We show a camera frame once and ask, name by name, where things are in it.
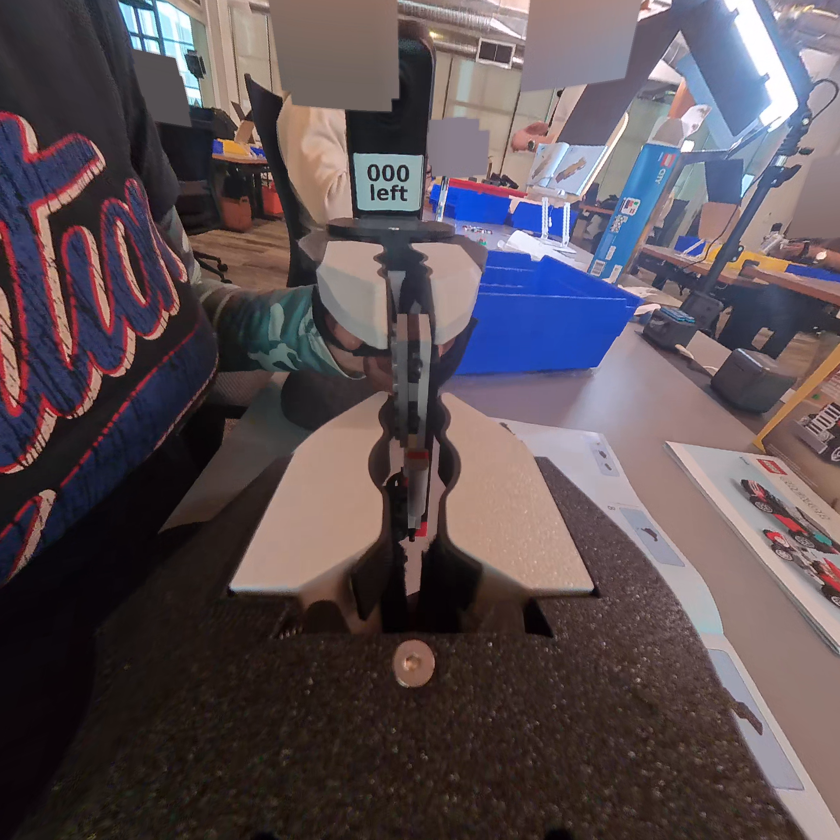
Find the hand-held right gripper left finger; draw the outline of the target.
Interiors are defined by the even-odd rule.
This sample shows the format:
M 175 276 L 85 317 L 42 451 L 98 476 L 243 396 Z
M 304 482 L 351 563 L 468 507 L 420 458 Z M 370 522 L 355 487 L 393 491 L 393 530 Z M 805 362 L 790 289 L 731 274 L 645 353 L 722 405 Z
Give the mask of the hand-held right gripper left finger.
M 378 392 L 321 426 L 288 460 L 229 582 L 234 595 L 330 602 L 352 632 L 383 629 L 396 561 L 390 398 Z

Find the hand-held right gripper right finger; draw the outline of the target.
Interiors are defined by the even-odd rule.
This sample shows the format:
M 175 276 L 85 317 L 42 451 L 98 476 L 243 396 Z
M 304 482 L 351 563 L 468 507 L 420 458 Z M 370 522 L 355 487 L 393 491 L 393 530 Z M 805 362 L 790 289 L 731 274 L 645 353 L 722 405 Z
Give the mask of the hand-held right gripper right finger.
M 527 631 L 542 599 L 595 583 L 538 460 L 509 429 L 455 395 L 440 398 L 444 489 L 427 550 L 431 631 Z

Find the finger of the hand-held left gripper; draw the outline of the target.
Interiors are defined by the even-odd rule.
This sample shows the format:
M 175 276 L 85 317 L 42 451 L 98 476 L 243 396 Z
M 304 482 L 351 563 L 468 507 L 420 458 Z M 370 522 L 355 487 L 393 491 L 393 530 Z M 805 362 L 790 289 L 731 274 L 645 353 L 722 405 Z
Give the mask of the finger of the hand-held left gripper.
M 473 245 L 473 241 L 413 244 L 429 272 L 436 346 L 456 340 L 472 318 L 480 288 L 480 251 Z
M 348 333 L 375 350 L 390 343 L 390 284 L 378 243 L 330 240 L 317 269 L 326 310 Z

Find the blue plastic bin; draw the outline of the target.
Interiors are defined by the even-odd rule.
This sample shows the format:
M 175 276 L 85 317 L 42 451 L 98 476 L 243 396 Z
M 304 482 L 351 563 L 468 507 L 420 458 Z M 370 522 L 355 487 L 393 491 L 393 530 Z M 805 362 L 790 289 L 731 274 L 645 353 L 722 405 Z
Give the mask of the blue plastic bin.
M 642 303 L 557 259 L 491 250 L 457 374 L 597 368 Z

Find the partly built lego car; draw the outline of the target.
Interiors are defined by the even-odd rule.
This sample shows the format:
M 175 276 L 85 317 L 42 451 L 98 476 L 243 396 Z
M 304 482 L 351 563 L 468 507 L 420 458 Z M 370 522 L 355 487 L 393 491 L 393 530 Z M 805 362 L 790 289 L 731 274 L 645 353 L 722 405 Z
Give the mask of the partly built lego car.
M 392 295 L 394 434 L 402 450 L 398 481 L 405 498 L 401 525 L 410 542 L 427 535 L 428 496 L 434 439 L 427 415 L 433 361 L 433 321 L 404 270 L 387 272 Z

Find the person's left forearm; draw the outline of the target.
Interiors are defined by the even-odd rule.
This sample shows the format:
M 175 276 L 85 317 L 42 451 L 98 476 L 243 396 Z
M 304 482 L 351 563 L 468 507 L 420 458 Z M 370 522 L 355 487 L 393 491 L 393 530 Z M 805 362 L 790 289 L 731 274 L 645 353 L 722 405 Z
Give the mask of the person's left forearm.
M 316 287 L 257 292 L 202 278 L 191 288 L 215 334 L 219 373 L 314 371 L 364 378 L 363 361 L 327 341 Z

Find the yellow cardboard set box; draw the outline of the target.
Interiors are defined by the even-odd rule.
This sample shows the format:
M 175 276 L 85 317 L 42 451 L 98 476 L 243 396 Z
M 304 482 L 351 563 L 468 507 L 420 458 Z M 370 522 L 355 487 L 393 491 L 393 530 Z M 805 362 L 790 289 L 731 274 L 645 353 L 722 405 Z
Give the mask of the yellow cardboard set box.
M 782 459 L 835 510 L 839 510 L 839 349 L 793 392 L 752 441 Z

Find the person's left hand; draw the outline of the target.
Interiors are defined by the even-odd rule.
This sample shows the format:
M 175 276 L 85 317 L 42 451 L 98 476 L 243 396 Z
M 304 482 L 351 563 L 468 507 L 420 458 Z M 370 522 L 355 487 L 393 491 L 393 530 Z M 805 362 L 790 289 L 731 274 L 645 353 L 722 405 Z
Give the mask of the person's left hand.
M 324 316 L 329 335 L 324 339 L 328 349 L 341 370 L 350 377 L 363 376 L 378 392 L 393 393 L 392 359 L 389 355 L 377 355 L 366 350 L 359 337 L 348 331 L 330 314 Z

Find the white paper bag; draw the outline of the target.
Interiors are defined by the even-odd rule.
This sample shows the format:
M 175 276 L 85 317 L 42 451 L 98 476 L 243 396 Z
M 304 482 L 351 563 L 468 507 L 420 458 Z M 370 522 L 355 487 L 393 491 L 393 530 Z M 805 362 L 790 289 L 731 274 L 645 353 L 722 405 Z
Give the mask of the white paper bag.
M 529 232 L 521 230 L 514 230 L 507 239 L 499 240 L 497 247 L 501 250 L 529 255 L 532 259 L 541 259 L 551 255 L 575 257 L 578 253 L 571 245 L 564 245 L 551 238 L 534 237 Z

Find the row of blue bins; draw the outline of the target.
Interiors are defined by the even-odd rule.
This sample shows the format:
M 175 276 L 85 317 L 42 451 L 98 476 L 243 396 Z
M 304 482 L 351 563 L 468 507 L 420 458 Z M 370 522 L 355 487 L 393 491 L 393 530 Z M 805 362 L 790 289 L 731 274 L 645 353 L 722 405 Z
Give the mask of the row of blue bins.
M 498 224 L 539 234 L 542 229 L 542 206 L 511 193 L 487 192 L 465 187 L 465 182 L 448 184 L 445 218 L 460 224 Z

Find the open instruction booklet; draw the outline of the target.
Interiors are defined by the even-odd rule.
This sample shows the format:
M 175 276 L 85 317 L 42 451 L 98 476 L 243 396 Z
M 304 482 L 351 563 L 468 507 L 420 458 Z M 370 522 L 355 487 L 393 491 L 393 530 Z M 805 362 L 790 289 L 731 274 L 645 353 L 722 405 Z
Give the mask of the open instruction booklet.
M 639 548 L 700 636 L 728 694 L 742 740 L 782 805 L 811 839 L 838 838 L 838 825 L 790 741 L 723 632 L 699 572 L 637 497 L 606 438 L 593 432 L 500 421 L 536 457 L 560 469 Z

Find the clear booklet stand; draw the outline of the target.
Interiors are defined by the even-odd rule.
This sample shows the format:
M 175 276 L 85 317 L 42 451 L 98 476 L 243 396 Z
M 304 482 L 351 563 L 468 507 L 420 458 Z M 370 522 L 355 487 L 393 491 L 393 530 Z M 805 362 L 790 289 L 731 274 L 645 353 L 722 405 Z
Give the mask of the clear booklet stand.
M 561 251 L 571 253 L 571 205 L 578 202 L 595 179 L 607 156 L 607 145 L 565 142 L 539 143 L 526 181 L 527 197 L 540 202 L 541 238 L 551 229 L 551 212 L 561 213 Z

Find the tall blue cardboard box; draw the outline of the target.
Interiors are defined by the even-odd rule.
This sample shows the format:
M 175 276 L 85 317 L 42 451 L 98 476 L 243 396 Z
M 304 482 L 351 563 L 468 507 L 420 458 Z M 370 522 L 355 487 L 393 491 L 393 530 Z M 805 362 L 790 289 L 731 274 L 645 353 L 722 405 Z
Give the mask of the tall blue cardboard box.
M 614 284 L 630 266 L 669 193 L 686 137 L 697 129 L 688 117 L 667 118 L 640 150 L 593 254 L 590 276 Z

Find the black board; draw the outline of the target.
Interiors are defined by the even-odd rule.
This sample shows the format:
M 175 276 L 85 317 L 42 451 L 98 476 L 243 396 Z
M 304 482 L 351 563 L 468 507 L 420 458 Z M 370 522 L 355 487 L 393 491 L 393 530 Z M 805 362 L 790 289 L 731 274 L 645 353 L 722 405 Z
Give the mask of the black board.
M 678 32 L 672 11 L 644 18 L 637 24 L 625 78 L 587 85 L 563 124 L 558 140 L 567 144 L 608 144 L 650 73 Z

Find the closed instruction booklet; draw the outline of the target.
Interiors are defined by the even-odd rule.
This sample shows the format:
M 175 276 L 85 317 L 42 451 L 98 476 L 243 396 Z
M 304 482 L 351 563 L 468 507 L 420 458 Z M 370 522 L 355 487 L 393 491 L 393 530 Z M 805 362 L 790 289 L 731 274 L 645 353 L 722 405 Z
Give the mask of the closed instruction booklet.
M 670 441 L 665 449 L 838 655 L 838 513 L 779 458 Z

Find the dark grey cube case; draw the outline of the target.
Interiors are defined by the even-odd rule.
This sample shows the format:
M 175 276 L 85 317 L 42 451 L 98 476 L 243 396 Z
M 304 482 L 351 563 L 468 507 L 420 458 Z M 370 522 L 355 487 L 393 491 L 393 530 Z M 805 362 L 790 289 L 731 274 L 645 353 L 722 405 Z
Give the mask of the dark grey cube case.
M 710 379 L 710 388 L 739 411 L 764 414 L 795 384 L 797 376 L 777 360 L 756 350 L 730 352 Z

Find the black light stand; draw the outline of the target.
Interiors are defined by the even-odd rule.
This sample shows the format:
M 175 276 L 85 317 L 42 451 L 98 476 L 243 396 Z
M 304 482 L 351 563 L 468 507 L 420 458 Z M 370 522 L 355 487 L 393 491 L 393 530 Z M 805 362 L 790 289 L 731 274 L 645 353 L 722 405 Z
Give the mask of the black light stand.
M 799 106 L 788 119 L 787 124 L 789 129 L 774 153 L 772 160 L 764 168 L 754 185 L 749 203 L 742 211 L 730 235 L 722 243 L 704 280 L 691 291 L 687 300 L 682 304 L 680 309 L 693 316 L 696 320 L 698 326 L 697 332 L 703 333 L 708 330 L 719 315 L 721 302 L 714 298 L 711 292 L 721 278 L 722 271 L 729 261 L 737 256 L 742 235 L 752 222 L 755 214 L 759 211 L 763 200 L 772 189 L 781 186 L 799 171 L 800 166 L 798 164 L 788 166 L 787 161 L 792 156 L 800 153 L 801 142 L 810 129 L 813 120 L 812 110 L 807 103 Z

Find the bright light panel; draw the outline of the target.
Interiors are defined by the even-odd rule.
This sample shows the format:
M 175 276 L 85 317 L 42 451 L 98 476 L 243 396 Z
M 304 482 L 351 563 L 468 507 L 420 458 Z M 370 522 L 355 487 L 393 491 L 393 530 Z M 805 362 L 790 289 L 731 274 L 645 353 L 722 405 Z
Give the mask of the bright light panel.
M 768 2 L 674 1 L 670 12 L 688 48 L 686 78 L 701 79 L 732 137 L 775 130 L 807 105 L 811 78 Z

